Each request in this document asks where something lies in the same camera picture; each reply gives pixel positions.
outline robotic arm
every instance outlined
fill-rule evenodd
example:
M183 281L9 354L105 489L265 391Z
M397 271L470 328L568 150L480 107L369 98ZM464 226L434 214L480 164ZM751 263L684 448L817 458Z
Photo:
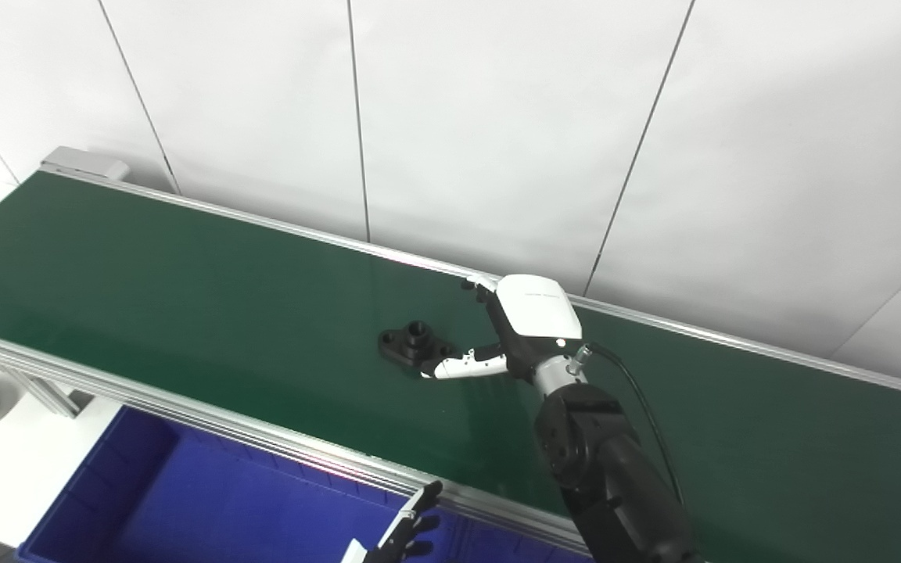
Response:
M587 384L590 348L562 287L519 274L500 281L476 275L464 287L486 304L500 342L423 361L423 377L509 374L537 389L537 441L598 563L700 561L687 513L641 451L621 403Z

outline black cable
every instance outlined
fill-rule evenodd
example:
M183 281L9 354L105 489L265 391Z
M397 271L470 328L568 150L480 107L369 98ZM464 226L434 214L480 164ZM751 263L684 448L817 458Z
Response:
M648 425L652 428L655 442L659 445L659 452L662 454L662 464L666 466L666 473L669 474L669 485L673 488L673 495L677 497L680 506L686 506L684 504L684 493L682 489L680 489L680 480L677 479L677 474L673 471L673 462L669 459L669 448L666 448L666 439L662 437L662 432L659 431L659 424L655 423L655 416L653 416L652 408L648 406L648 401L644 398L644 393L641 392L641 387L637 384L635 375L630 373L628 366L625 366L625 363L623 363L620 356L611 352L611 350L604 348L600 343L589 342L587 348L590 349L590 352L598 353L598 355L610 360L611 363L618 367L621 370L621 373L625 375L625 379L628 380L628 385L632 386L632 391L635 392L637 402L641 405L644 416L648 419Z

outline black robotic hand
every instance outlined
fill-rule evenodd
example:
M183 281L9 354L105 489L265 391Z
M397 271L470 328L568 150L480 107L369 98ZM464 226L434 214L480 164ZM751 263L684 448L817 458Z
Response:
M350 541L346 555L340 563L401 563L404 559L426 555L433 551L433 543L418 540L416 536L440 526L440 517L423 513L435 508L443 483L433 481L418 489L391 521L378 547L368 551L361 542Z

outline cable connector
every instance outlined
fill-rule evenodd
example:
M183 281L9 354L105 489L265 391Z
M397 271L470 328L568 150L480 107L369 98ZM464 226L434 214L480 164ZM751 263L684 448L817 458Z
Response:
M576 356L573 356L572 360L569 360L569 364L568 366L565 366L565 370L569 372L569 375L578 378L583 374L583 366L585 366L587 360L590 359L590 356L593 356L593 350L590 350L590 345L584 343L576 351Z

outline blue crate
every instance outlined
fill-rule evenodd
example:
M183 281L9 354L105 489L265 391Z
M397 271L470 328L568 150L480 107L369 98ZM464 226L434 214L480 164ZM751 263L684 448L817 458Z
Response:
M125 407L17 558L29 563L339 563L405 497ZM446 511L418 563L589 561Z

